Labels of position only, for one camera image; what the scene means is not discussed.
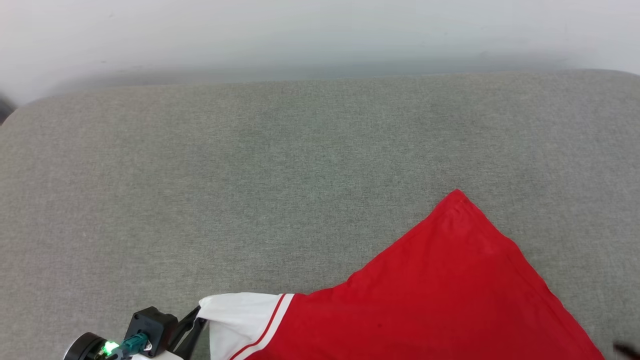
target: green light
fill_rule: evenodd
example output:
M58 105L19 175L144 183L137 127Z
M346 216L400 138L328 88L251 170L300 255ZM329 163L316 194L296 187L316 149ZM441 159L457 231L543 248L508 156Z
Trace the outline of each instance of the green light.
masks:
M111 356L113 349L119 347L118 343L114 343L113 341L107 341L102 347L102 351L107 354L107 356Z

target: red cloth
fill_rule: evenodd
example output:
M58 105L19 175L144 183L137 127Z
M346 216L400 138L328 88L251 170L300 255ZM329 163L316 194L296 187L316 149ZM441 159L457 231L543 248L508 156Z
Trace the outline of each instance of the red cloth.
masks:
M456 190L345 283L295 295L249 359L603 357L516 244Z

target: white background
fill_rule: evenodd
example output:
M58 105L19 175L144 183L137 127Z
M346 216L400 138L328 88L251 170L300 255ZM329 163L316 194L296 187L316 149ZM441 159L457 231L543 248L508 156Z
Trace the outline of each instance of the white background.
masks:
M640 74L638 0L0 0L0 97L588 67Z

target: robotic arm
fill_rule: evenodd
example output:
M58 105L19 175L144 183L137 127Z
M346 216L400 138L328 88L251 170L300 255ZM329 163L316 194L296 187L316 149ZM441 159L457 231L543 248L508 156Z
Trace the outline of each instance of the robotic arm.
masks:
M148 307L133 314L121 344L86 332L71 344L64 360L190 360L207 325L206 319L197 317L199 310L200 306L178 321Z

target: gray upholstered table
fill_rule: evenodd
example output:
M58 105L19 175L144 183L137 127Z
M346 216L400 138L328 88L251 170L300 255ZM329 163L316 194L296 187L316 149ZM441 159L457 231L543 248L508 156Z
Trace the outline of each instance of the gray upholstered table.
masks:
M609 359L613 339L640 343L640 78L573 70L20 108L0 127L0 356L117 339L149 305L180 316L213 293L332 286L454 188Z

